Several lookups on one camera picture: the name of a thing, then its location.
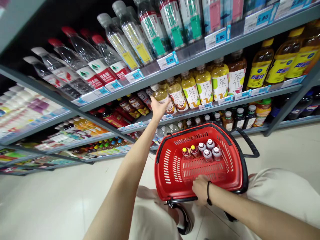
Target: yellow bottle cap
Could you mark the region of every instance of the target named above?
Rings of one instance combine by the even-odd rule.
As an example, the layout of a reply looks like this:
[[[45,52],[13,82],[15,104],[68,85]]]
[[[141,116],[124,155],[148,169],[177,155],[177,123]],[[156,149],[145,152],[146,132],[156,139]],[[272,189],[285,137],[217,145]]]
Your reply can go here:
[[[262,42],[263,47],[271,46],[273,43],[273,38],[266,39]]]
[[[293,29],[293,30],[289,33],[289,37],[299,36],[299,35],[301,35],[301,33],[303,32],[303,30],[304,30],[304,26],[299,27],[299,28],[296,28],[296,29]]]

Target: white bottle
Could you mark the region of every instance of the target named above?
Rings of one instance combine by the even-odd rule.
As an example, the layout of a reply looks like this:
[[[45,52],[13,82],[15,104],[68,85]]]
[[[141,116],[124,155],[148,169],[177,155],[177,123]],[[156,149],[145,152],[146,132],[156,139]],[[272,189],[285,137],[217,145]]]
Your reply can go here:
[[[219,150],[219,148],[215,147],[212,150],[212,155],[213,155],[213,159],[217,162],[221,161],[221,152]]]
[[[207,149],[209,149],[210,151],[214,148],[214,141],[212,141],[212,139],[208,139],[207,141]]]

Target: juice bottle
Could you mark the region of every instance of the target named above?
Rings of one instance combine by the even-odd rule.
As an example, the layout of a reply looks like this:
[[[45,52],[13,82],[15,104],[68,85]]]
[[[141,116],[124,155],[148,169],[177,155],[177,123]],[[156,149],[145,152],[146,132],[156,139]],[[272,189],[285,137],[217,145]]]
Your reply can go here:
[[[211,71],[213,97],[215,101],[228,95],[229,68],[223,63],[224,57],[213,60]]]
[[[302,40],[299,39],[304,27],[299,27],[289,33],[288,39],[278,48],[271,68],[267,74],[264,86],[274,85],[283,82],[284,77],[297,56]]]
[[[159,102],[159,103],[165,103],[167,99],[170,99],[169,94],[166,90],[163,90],[160,88],[160,85],[158,83],[151,85],[151,89],[154,91],[153,97]],[[166,108],[167,114],[175,114],[177,112],[176,106],[173,104],[172,100],[170,99],[170,103],[168,104]]]
[[[128,94],[127,97],[129,97],[129,103],[143,116],[146,116],[150,112],[147,106],[137,96]]]
[[[207,104],[213,101],[211,75],[205,68],[205,64],[197,67],[196,84],[201,104]]]
[[[271,112],[271,98],[266,98],[256,106],[256,120],[254,121],[254,127],[260,127],[263,125],[264,120]]]
[[[181,86],[186,96],[187,102],[190,108],[198,107],[200,103],[200,97],[197,91],[196,81],[190,76],[189,71],[181,73],[182,81]]]
[[[231,53],[231,63],[229,67],[229,84],[228,96],[235,95],[242,92],[244,75],[247,69],[247,60],[242,57],[243,49]]]
[[[271,47],[272,43],[273,38],[264,40],[262,42],[261,49],[254,56],[247,90],[262,87],[274,56],[274,52]]]
[[[168,78],[168,93],[173,100],[179,112],[183,112],[189,109],[187,100],[182,91],[181,85],[174,79],[174,77]]]

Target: shoe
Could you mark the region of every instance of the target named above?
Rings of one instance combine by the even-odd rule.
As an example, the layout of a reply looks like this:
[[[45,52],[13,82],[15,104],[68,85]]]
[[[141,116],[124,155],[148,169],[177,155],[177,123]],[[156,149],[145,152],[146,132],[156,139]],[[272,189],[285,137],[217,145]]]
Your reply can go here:
[[[188,233],[190,233],[193,229],[193,222],[190,218],[190,216],[188,215],[187,210],[184,208],[184,206],[181,203],[174,203],[171,205],[171,207],[174,208],[179,208],[183,214],[184,217],[184,229],[178,228],[178,231],[181,235],[187,235]]]

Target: red shopping basket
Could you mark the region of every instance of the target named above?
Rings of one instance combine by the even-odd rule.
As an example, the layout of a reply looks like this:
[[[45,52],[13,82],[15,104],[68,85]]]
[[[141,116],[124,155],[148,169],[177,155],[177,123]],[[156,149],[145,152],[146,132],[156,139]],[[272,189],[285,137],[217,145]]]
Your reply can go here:
[[[250,146],[253,155],[243,154],[231,132],[238,131]],[[248,135],[240,128],[228,132],[215,122],[207,122],[166,136],[158,149],[155,162],[155,182],[159,197],[168,204],[196,200],[192,181],[200,174],[217,186],[234,193],[248,189],[245,157],[260,156]],[[182,148],[198,146],[211,138],[221,151],[222,160],[208,163],[205,158],[188,160]]]

